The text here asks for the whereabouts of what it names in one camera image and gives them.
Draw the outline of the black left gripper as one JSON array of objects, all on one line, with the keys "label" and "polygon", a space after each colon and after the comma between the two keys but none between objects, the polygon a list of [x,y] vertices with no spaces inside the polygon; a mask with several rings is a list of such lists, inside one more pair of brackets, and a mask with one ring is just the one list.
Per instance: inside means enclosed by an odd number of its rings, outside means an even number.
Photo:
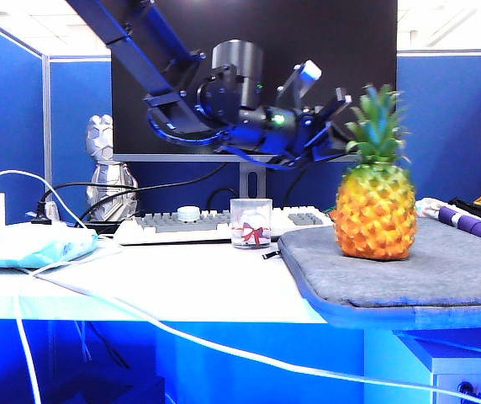
[{"label": "black left gripper", "polygon": [[347,90],[338,87],[328,102],[315,105],[314,109],[243,109],[237,124],[220,132],[219,150],[265,168],[354,161],[352,153],[346,151],[353,136],[330,125],[351,102]]}]

